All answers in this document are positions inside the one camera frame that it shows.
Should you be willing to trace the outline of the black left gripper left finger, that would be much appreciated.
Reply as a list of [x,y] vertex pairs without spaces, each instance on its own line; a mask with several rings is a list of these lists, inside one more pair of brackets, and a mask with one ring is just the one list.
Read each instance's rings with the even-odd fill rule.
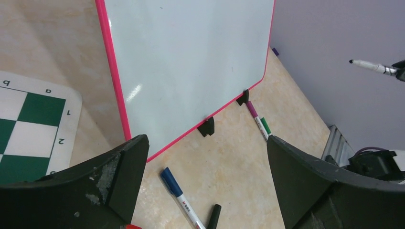
[[148,151],[148,137],[138,135],[36,181],[2,185],[1,228],[126,228],[132,221]]

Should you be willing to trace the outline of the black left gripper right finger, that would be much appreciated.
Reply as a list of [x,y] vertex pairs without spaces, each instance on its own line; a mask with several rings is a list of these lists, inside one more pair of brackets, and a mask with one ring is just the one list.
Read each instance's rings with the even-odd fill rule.
[[274,135],[267,154],[287,229],[404,228],[404,185],[353,173]]

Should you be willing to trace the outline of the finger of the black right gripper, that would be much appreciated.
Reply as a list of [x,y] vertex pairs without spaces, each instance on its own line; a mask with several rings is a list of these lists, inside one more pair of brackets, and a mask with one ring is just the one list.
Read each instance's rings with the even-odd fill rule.
[[405,60],[392,64],[392,67],[397,69],[396,79],[405,82]]

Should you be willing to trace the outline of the black marker without cap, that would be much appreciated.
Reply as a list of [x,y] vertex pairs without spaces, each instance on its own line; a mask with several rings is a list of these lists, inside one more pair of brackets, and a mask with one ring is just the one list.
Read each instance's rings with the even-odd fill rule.
[[386,66],[383,64],[372,63],[372,62],[363,61],[363,60],[351,59],[351,60],[349,60],[349,63],[356,65],[358,67],[364,68],[364,69],[368,69],[368,70],[371,70],[371,71],[374,71],[377,73],[381,73],[381,74],[385,74],[385,75],[389,75],[389,76],[396,76],[396,74],[399,71],[399,68],[396,68],[396,67]]

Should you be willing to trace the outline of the black marker cap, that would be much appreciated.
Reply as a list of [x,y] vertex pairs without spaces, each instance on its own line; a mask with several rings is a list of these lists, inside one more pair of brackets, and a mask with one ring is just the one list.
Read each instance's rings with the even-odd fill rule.
[[210,219],[208,222],[208,226],[206,227],[207,229],[217,229],[221,209],[222,209],[222,206],[219,204],[215,204],[213,206],[212,211],[211,211],[211,216],[210,216]]

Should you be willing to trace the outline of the pink framed whiteboard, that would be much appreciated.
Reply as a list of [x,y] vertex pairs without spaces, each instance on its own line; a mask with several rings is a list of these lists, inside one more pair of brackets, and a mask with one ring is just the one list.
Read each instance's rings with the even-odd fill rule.
[[148,161],[259,84],[273,0],[97,0],[126,140]]

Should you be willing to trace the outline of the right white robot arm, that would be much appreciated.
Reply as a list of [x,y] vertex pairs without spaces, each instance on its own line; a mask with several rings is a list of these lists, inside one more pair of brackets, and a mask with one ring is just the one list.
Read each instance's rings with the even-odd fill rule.
[[[349,60],[349,63],[377,73],[393,76],[401,82],[405,81],[404,60],[391,66],[354,59]],[[349,164],[345,169],[362,176],[403,185],[405,183],[405,170],[400,168],[396,161],[399,156],[399,151],[373,146],[365,147],[349,158]]]

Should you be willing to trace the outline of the black whiteboard stand foot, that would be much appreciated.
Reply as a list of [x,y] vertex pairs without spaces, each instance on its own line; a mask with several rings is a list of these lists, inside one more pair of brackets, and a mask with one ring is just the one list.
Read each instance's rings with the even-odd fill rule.
[[236,99],[236,102],[239,104],[239,106],[242,104],[247,104],[249,102],[249,90],[244,90],[242,95]]

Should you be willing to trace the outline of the red capped marker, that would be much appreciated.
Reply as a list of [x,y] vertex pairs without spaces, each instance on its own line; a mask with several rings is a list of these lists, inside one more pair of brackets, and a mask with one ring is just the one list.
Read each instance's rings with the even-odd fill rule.
[[141,227],[138,227],[136,225],[132,225],[132,224],[127,224],[124,229],[142,229]]

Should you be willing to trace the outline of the blue capped marker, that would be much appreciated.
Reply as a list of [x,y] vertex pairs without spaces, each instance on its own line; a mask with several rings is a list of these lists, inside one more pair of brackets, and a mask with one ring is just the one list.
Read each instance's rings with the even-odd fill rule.
[[182,189],[180,188],[179,184],[177,183],[175,177],[171,173],[170,169],[166,167],[160,173],[160,177],[165,184],[168,191],[175,196],[178,203],[182,207],[183,211],[187,215],[188,219],[191,221],[194,229],[205,229],[206,227],[201,222],[195,211],[193,210],[192,206],[190,205],[189,201],[185,197]]

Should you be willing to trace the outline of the green capped marker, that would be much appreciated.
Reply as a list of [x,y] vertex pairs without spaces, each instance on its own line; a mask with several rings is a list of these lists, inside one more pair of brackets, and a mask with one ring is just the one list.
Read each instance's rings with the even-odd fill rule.
[[269,126],[268,126],[268,124],[267,124],[265,118],[264,118],[264,117],[261,117],[261,118],[260,118],[260,121],[261,121],[263,127],[265,128],[265,130],[266,130],[266,132],[267,132],[267,135],[272,135],[272,132],[271,132],[271,130],[270,130],[270,128],[269,128]]

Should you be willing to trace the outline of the green white chessboard mat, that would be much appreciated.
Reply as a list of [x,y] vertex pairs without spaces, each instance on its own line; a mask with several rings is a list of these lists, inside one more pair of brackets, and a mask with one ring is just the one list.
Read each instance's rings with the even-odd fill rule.
[[32,182],[69,167],[82,108],[76,90],[0,73],[0,183]]

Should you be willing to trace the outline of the purple capped marker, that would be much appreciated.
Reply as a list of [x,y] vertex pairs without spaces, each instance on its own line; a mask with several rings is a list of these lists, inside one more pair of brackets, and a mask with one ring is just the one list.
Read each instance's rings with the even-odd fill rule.
[[247,108],[248,108],[250,114],[252,115],[253,119],[255,120],[256,125],[258,126],[258,128],[259,128],[259,130],[260,130],[260,132],[261,132],[261,134],[262,134],[262,136],[263,136],[263,138],[264,138],[264,140],[267,141],[267,140],[268,140],[267,131],[266,131],[265,127],[263,126],[263,124],[262,124],[262,122],[261,122],[261,120],[260,120],[260,118],[259,118],[259,115],[257,114],[257,112],[256,112],[256,110],[255,110],[255,108],[254,108],[254,106],[253,106],[253,104],[252,104],[252,102],[251,102],[251,101],[248,101],[248,102],[246,103],[246,106],[247,106]]

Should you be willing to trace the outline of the purple toy block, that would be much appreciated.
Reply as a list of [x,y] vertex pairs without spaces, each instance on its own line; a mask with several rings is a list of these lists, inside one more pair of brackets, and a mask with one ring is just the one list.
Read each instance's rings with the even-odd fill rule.
[[272,48],[272,51],[273,51],[273,53],[274,53],[276,56],[279,56],[279,52],[277,51],[276,48]]

